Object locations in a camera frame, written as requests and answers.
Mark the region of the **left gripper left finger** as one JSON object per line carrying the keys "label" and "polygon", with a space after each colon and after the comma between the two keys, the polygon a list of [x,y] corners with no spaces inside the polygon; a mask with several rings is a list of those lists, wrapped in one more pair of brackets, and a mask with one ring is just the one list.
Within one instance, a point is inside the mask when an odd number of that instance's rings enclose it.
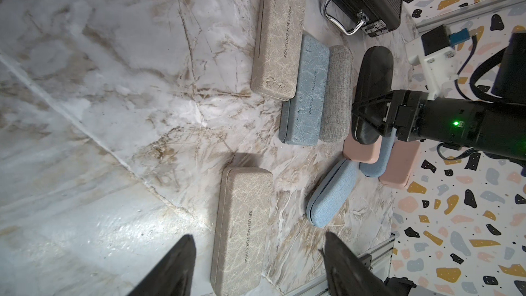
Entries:
{"label": "left gripper left finger", "polygon": [[183,235],[129,296],[190,295],[196,254],[193,236]]}

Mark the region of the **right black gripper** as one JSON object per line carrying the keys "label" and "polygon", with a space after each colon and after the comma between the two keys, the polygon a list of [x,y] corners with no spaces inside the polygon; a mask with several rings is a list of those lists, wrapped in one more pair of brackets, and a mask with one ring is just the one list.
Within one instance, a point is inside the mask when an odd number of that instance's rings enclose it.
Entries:
{"label": "right black gripper", "polygon": [[428,93],[415,90],[391,90],[380,95],[357,90],[352,104],[352,136],[388,137],[392,127],[399,141],[416,141],[417,121],[427,97]]}

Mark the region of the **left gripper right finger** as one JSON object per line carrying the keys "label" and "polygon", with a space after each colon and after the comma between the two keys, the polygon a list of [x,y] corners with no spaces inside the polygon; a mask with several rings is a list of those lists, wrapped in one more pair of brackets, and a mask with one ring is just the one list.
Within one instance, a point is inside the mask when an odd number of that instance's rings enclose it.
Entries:
{"label": "left gripper right finger", "polygon": [[333,232],[325,234],[321,253],[330,295],[393,295]]}

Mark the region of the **black case beige lining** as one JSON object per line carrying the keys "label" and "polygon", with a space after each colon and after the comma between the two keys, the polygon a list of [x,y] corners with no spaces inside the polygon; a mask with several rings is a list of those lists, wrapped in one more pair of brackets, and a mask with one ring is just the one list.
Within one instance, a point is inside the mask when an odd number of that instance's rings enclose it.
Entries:
{"label": "black case beige lining", "polygon": [[[364,90],[371,94],[380,95],[391,91],[393,79],[394,60],[391,50],[383,46],[374,46],[367,49],[358,76],[357,90]],[[379,136],[353,137],[362,145],[373,144]]]}

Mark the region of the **beige case with brown glasses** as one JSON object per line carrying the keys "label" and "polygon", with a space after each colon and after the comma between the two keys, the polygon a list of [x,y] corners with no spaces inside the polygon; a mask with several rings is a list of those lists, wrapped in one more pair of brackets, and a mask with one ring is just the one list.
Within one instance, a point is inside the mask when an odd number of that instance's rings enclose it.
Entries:
{"label": "beige case with brown glasses", "polygon": [[351,126],[352,53],[344,45],[330,47],[325,99],[319,139],[338,143],[349,134]]}

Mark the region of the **blue case with pink glasses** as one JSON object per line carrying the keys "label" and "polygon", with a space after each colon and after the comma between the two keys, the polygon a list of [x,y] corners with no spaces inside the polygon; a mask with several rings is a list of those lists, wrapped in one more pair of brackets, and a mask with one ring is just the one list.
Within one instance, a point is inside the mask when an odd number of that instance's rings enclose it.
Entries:
{"label": "blue case with pink glasses", "polygon": [[324,228],[338,213],[358,180],[358,163],[337,162],[315,188],[306,206],[306,216],[314,227]]}

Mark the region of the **grey case mint lining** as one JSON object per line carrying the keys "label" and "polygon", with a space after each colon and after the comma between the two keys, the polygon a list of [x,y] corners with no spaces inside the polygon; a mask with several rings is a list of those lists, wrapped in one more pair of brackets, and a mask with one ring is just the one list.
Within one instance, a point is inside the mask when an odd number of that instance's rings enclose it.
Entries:
{"label": "grey case mint lining", "polygon": [[283,103],[278,137],[288,145],[315,146],[319,140],[330,50],[304,34],[297,90]]}

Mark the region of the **mint green glasses case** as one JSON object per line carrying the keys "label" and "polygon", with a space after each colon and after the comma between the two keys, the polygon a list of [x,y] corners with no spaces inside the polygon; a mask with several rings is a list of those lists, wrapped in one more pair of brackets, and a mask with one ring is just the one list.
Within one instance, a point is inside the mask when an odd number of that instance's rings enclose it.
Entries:
{"label": "mint green glasses case", "polygon": [[273,191],[270,171],[223,171],[210,275],[216,295],[243,295],[260,284]]}

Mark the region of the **pink glasses case grey lining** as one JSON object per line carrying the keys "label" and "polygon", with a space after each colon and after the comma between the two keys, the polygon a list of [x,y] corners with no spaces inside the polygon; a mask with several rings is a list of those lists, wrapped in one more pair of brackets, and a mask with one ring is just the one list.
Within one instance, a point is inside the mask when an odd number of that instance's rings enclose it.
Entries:
{"label": "pink glasses case grey lining", "polygon": [[362,145],[349,134],[343,143],[342,153],[344,157],[354,162],[374,164],[379,159],[381,144],[381,136],[373,144]]}

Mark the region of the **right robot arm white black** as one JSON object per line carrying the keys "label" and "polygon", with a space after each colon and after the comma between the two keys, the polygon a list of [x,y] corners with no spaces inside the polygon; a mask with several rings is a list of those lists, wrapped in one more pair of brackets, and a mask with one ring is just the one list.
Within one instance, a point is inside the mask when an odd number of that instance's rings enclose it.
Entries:
{"label": "right robot arm white black", "polygon": [[363,145],[379,136],[398,141],[430,139],[463,157],[483,152],[525,166],[525,33],[479,65],[470,79],[475,101],[428,99],[415,90],[392,90],[393,56],[385,47],[368,49],[352,105],[351,135]]}

